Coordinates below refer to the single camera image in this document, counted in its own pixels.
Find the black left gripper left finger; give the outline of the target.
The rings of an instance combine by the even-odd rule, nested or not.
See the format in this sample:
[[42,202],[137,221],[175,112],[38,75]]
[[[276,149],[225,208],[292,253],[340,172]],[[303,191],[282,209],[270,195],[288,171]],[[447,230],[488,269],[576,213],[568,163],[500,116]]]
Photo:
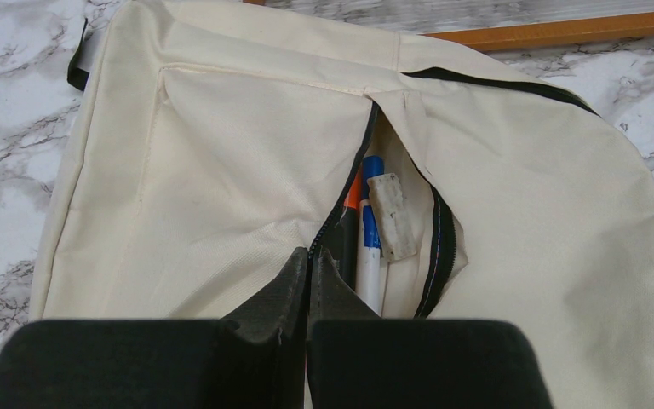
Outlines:
[[298,408],[307,250],[219,319],[40,320],[0,352],[0,408]]

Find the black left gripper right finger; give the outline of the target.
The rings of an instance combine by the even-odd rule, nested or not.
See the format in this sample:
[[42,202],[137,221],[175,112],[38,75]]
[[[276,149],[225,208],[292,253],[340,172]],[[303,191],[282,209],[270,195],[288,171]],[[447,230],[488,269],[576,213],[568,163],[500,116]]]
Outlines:
[[307,378],[316,408],[549,408],[523,332],[494,320],[384,319],[321,250],[312,267]]

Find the blue whiteboard marker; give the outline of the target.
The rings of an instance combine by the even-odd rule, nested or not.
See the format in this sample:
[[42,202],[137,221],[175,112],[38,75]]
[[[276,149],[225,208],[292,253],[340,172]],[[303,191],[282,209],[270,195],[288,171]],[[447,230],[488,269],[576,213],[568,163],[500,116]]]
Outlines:
[[377,315],[382,314],[384,295],[381,278],[382,246],[369,199],[368,180],[383,173],[384,163],[379,156],[371,155],[363,159],[360,177],[356,292]]

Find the orange highlighter marker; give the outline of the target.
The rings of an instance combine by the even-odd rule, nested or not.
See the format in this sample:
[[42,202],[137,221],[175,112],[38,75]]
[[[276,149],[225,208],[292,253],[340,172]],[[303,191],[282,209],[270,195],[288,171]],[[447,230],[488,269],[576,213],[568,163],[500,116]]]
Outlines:
[[359,201],[361,170],[358,170],[341,207],[341,213],[325,236],[326,247],[336,261],[338,273],[351,288],[356,285],[357,247],[359,238]]

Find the beige canvas backpack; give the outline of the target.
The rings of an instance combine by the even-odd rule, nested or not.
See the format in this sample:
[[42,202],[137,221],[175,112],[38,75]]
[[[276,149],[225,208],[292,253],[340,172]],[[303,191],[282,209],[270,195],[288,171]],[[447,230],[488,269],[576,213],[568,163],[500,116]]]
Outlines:
[[459,44],[242,3],[112,18],[30,316],[221,317],[320,238],[366,153],[417,243],[385,316],[507,321],[555,407],[654,408],[654,179],[619,130]]

